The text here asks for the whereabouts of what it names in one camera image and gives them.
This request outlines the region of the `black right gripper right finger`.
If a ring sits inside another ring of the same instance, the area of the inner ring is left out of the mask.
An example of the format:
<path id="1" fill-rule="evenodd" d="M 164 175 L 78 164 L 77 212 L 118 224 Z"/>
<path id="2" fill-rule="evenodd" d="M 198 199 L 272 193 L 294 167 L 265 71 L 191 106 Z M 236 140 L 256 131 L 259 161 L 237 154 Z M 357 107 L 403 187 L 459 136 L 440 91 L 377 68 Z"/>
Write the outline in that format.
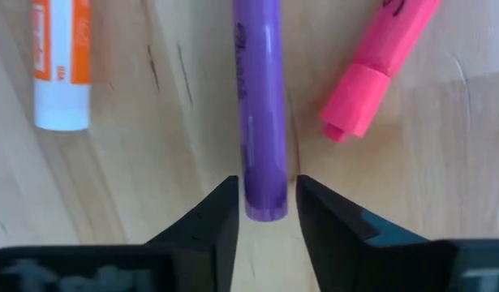
<path id="1" fill-rule="evenodd" d="M 445 292 L 456 247 L 428 241 L 315 179 L 296 181 L 299 224 L 320 292 Z"/>

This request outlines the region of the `pink highlighter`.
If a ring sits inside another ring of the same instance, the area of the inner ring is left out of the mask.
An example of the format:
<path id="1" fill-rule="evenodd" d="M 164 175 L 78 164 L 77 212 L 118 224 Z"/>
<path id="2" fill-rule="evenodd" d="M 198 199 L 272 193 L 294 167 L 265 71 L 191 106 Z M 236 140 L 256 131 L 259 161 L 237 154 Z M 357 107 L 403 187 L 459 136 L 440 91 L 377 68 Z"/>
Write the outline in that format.
<path id="1" fill-rule="evenodd" d="M 320 113 L 335 142 L 362 137 L 441 0 L 382 0 L 349 66 Z"/>

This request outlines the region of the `orange Expo dry-erase marker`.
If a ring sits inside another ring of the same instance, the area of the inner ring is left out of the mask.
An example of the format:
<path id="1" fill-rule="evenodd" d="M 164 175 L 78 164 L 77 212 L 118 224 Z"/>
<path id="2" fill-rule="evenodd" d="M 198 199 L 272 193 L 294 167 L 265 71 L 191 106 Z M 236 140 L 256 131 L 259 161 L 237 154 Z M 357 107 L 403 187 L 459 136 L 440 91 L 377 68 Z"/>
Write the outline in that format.
<path id="1" fill-rule="evenodd" d="M 92 0 L 32 0 L 34 122 L 51 131 L 90 123 Z"/>

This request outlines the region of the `purple highlighter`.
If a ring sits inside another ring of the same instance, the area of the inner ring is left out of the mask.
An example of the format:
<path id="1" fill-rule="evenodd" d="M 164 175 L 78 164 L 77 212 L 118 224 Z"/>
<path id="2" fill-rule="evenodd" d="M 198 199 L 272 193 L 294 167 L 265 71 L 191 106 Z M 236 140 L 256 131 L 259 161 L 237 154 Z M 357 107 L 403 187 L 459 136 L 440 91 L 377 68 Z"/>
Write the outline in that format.
<path id="1" fill-rule="evenodd" d="M 287 214 L 286 106 L 281 0 L 233 0 L 246 214 Z"/>

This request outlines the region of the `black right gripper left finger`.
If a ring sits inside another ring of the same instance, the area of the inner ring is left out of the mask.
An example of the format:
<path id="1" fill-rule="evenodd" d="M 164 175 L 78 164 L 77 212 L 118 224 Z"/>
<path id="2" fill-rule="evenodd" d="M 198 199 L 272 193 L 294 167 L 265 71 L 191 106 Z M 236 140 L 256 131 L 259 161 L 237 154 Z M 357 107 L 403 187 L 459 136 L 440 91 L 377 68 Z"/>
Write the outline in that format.
<path id="1" fill-rule="evenodd" d="M 229 176 L 147 242 L 163 252 L 150 292 L 230 292 L 239 236 L 239 178 Z"/>

